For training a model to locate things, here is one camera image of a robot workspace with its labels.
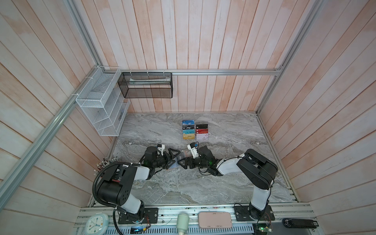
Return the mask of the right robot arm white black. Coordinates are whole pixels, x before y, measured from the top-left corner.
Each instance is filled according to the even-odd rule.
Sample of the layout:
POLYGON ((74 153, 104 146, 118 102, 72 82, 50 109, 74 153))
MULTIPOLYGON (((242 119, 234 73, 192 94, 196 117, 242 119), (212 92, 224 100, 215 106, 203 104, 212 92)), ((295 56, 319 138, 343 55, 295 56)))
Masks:
POLYGON ((271 188, 278 172, 277 165, 253 149, 228 159, 217 159, 207 146, 188 145, 191 156, 177 157, 177 163, 184 169, 204 169, 203 175, 223 176, 230 173, 243 173, 254 185, 248 207, 250 217, 261 219, 269 203, 271 188))

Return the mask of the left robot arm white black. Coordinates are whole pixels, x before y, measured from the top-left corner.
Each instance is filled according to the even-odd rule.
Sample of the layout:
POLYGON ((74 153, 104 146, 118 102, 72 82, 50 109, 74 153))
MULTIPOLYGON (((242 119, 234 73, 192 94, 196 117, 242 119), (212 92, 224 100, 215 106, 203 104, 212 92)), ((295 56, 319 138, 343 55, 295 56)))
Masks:
POLYGON ((92 194, 102 205, 113 207, 127 215, 131 221, 140 221, 145 217, 144 202, 132 195, 131 190, 136 180, 149 180, 159 170, 169 169, 180 150, 164 145, 150 146, 138 163, 112 162, 97 174, 92 194))

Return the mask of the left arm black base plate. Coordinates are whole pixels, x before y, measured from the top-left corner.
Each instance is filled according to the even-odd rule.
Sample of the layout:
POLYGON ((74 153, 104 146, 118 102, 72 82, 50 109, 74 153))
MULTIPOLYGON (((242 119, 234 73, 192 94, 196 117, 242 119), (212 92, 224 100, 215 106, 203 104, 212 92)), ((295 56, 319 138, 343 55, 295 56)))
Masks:
POLYGON ((155 224, 158 221, 158 212, 159 209, 157 207, 141 208, 136 214, 121 212, 118 219, 118 224, 135 224, 136 222, 140 222, 141 224, 155 224))

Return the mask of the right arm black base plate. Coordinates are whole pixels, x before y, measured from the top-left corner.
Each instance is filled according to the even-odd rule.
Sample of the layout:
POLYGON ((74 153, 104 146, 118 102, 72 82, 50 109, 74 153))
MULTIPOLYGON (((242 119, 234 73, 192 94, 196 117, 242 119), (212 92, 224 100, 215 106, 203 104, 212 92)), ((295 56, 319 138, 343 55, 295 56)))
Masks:
POLYGON ((252 205, 234 204, 234 212, 237 221, 274 221, 275 215, 270 205, 267 205, 263 211, 259 211, 252 205))

